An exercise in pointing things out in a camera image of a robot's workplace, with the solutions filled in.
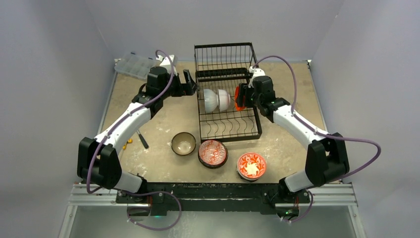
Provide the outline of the orange white bowl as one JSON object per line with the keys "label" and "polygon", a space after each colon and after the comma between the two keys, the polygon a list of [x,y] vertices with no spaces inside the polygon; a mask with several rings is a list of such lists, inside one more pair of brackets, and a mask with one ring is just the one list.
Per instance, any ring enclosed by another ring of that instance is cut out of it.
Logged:
{"label": "orange white bowl", "polygon": [[237,86],[235,89],[234,103],[237,111],[242,111],[246,108],[244,105],[246,91],[242,86]]}

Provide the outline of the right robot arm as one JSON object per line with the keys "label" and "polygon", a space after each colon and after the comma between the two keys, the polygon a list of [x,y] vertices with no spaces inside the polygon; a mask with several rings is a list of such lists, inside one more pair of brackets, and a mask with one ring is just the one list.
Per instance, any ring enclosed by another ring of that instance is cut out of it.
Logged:
{"label": "right robot arm", "polygon": [[240,83],[234,100],[237,108],[259,109],[262,116],[286,129],[307,150],[305,168],[279,181],[281,200],[289,202],[298,191],[322,186],[349,172],[347,150],[341,134],[328,134],[300,118],[287,100],[276,97],[269,76],[258,76],[250,83]]}

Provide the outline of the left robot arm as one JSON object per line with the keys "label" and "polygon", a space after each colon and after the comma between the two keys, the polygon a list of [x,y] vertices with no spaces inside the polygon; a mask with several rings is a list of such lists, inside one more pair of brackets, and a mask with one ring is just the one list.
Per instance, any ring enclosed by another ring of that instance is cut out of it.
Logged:
{"label": "left robot arm", "polygon": [[83,138],[78,147],[77,176],[87,183],[106,189],[128,191],[136,203],[146,200],[144,179],[123,171],[118,154],[134,133],[163,107],[168,97],[192,96],[198,86],[189,70],[183,70],[185,83],[170,66],[152,67],[147,82],[139,89],[126,111],[109,128],[95,138]]}

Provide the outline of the brown beige bowl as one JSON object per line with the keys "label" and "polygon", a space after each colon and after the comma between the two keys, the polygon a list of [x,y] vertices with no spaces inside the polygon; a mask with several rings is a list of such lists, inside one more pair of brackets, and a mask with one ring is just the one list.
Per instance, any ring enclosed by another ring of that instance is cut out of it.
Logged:
{"label": "brown beige bowl", "polygon": [[195,150],[196,144],[197,141],[191,133],[180,132],[172,138],[171,149],[179,156],[186,156]]}

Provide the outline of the white ribbed bowl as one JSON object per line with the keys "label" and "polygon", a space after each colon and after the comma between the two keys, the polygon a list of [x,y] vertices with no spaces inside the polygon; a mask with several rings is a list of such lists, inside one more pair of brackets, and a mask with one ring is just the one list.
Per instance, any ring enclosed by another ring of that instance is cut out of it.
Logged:
{"label": "white ribbed bowl", "polygon": [[205,113],[206,114],[212,113],[218,107],[218,95],[210,89],[204,89],[203,95],[204,95]]}

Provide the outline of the black wire dish rack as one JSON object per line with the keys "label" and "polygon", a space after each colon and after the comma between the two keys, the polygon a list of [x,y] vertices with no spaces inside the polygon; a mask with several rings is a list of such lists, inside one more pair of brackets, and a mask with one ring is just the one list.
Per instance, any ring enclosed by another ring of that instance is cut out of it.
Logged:
{"label": "black wire dish rack", "polygon": [[240,83],[248,83],[249,67],[257,58],[251,42],[207,44],[194,46],[195,80],[198,85],[197,100],[200,139],[235,142],[259,139],[262,127],[256,108],[237,111],[234,100],[223,112],[205,111],[204,90],[227,91],[232,97]]}

